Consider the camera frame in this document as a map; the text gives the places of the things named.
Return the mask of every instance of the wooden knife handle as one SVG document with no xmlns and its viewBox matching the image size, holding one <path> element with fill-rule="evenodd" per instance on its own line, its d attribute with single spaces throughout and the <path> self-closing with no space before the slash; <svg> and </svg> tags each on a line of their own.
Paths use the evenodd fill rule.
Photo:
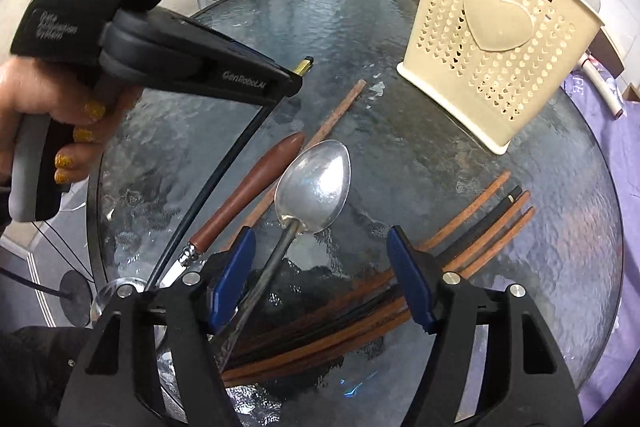
<svg viewBox="0 0 640 427">
<path fill-rule="evenodd" d="M 191 237 L 190 243 L 199 253 L 205 253 L 220 233 L 242 210 L 274 181 L 284 174 L 296 159 L 305 135 L 287 136 L 269 149 L 249 171 L 218 211 Z"/>
</svg>

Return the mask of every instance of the beige utensil holder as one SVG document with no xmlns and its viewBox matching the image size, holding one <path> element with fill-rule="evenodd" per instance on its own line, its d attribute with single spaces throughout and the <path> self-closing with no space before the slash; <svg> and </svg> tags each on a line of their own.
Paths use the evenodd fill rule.
<svg viewBox="0 0 640 427">
<path fill-rule="evenodd" d="M 420 0 L 398 71 L 503 154 L 602 25 L 582 0 Z"/>
</svg>

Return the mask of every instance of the glass table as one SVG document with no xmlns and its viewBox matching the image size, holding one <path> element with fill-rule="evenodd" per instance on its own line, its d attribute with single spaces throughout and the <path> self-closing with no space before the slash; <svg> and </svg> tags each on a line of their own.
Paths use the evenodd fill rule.
<svg viewBox="0 0 640 427">
<path fill-rule="evenodd" d="M 256 328 L 299 318 L 384 271 L 390 226 L 401 225 L 418 244 L 509 169 L 510 181 L 465 227 L 516 184 L 530 190 L 536 214 L 472 281 L 500 290 L 510 282 L 524 285 L 579 387 L 607 342 L 622 283 L 622 224 L 609 169 L 561 90 L 507 153 L 496 156 L 405 81 L 396 65 L 417 3 L 225 0 L 196 16 L 285 67 L 295 67 L 305 55 L 315 63 L 300 93 L 280 103 L 241 153 L 187 237 L 269 147 L 295 131 L 310 138 L 362 78 L 366 89 L 330 134 L 351 153 L 346 206 L 328 230 L 295 241 L 269 298 L 255 312 Z M 182 214 L 256 111 L 239 103 L 145 92 L 90 180 L 88 237 L 97 280 L 148 277 Z M 226 243 L 250 210 L 210 251 Z M 259 269 L 280 234 L 273 208 L 255 231 Z M 482 328 L 477 337 L 481 353 Z M 399 425 L 431 342 L 408 322 L 332 363 L 229 393 L 246 425 Z M 170 364 L 167 371 L 170 380 Z M 481 371 L 481 356 L 474 357 L 471 372 Z M 473 392 L 468 394 L 460 417 L 474 411 Z"/>
</svg>

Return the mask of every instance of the heart emblem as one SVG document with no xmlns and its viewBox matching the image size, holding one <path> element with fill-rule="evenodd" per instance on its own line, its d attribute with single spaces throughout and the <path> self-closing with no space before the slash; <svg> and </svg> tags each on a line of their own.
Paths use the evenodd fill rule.
<svg viewBox="0 0 640 427">
<path fill-rule="evenodd" d="M 463 0 L 466 23 L 482 51 L 504 52 L 529 41 L 533 22 L 524 6 L 507 0 Z"/>
</svg>

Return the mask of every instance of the purple cloth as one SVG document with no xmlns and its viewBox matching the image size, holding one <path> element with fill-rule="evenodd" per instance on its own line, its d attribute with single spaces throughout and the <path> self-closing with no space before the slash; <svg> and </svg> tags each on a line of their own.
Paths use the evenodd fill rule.
<svg viewBox="0 0 640 427">
<path fill-rule="evenodd" d="M 625 235 L 622 299 L 614 331 L 580 391 L 586 421 L 613 393 L 640 348 L 640 103 L 625 102 L 625 114 L 614 120 L 593 84 L 580 73 L 564 81 L 564 90 L 591 127 L 609 165 Z"/>
</svg>

